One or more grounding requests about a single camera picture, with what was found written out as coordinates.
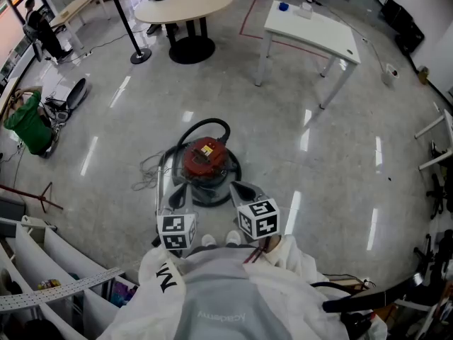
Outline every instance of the perforated metal strip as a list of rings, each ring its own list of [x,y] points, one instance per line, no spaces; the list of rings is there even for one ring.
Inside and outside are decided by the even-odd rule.
[[[122,275],[124,271],[118,267],[109,269],[106,272],[83,278],[68,285],[53,287],[48,290],[35,291],[33,293],[23,293],[22,295],[10,295],[0,297],[0,314],[24,310],[42,303],[49,303],[70,297],[83,290],[87,290],[101,283],[107,282],[112,278]]]

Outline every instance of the yellow label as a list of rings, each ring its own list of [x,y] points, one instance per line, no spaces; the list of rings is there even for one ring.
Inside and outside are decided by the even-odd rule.
[[[205,146],[201,149],[201,151],[203,151],[203,152],[205,153],[206,156],[209,156],[209,155],[211,154],[211,152],[212,152],[212,149],[211,149],[209,146],[205,145]]]

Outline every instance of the gray floor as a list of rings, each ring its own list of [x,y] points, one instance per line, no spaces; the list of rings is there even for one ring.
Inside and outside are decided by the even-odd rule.
[[[121,1],[133,30],[147,28],[133,18],[139,1]],[[374,42],[384,64],[398,68],[395,89],[383,85],[371,46],[356,34],[362,64],[325,111],[318,105],[342,67],[336,64],[322,79],[326,58],[320,55],[326,55],[303,45],[275,43],[265,81],[256,87],[261,40],[253,36],[263,34],[272,0],[256,0],[239,35],[252,3],[234,0],[208,18],[217,49],[193,66],[169,59],[164,31],[151,37],[146,31],[136,34],[139,45],[153,52],[137,66],[130,64],[133,49],[127,37],[71,63],[33,63],[21,86],[43,84],[45,95],[54,91],[55,98],[64,99],[85,77],[92,89],[63,129],[53,156],[44,160],[25,151],[21,159],[16,188],[40,193],[53,181],[52,198],[65,208],[50,208],[43,215],[36,202],[27,200],[30,214],[58,226],[69,243],[104,266],[141,259],[151,248],[156,220],[154,190],[131,189],[141,179],[139,163],[174,145],[197,121],[218,117],[231,126],[228,147],[241,162],[243,179],[275,198],[283,224],[290,213],[296,215],[294,235],[320,271],[368,276],[377,283],[411,273],[413,247],[423,243],[426,232],[451,224],[449,214],[442,225],[430,221],[425,192],[431,172],[417,169],[428,160],[430,138],[446,145],[443,127],[418,141],[413,137],[436,119],[435,106],[443,109],[444,101],[418,82],[390,39],[344,13]],[[86,25],[78,34],[87,49],[125,32],[113,4],[107,6],[110,21],[98,6],[84,13]],[[325,7],[314,9],[331,14]],[[179,36],[185,35],[181,25]],[[221,132],[205,127],[199,135],[219,137]],[[0,133],[7,157],[16,142],[7,130]],[[2,183],[13,185],[18,160],[15,156],[1,165]],[[197,211],[198,241],[208,232],[221,241],[234,228],[231,203]]]

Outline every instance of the white bucket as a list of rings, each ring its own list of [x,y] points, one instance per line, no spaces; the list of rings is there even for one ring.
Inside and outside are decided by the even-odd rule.
[[[395,81],[399,78],[398,71],[395,67],[389,63],[387,63],[385,72],[382,72],[382,81],[386,84],[386,86],[394,88]]]

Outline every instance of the white round table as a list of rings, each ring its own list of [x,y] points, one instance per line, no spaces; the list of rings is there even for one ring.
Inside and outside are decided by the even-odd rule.
[[[170,58],[180,64],[194,64],[209,58],[215,44],[207,37],[206,16],[228,6],[233,0],[143,0],[135,9],[135,18],[144,23],[166,24],[170,40]],[[195,33],[200,19],[201,35]],[[178,41],[169,24],[185,21],[188,37]]]

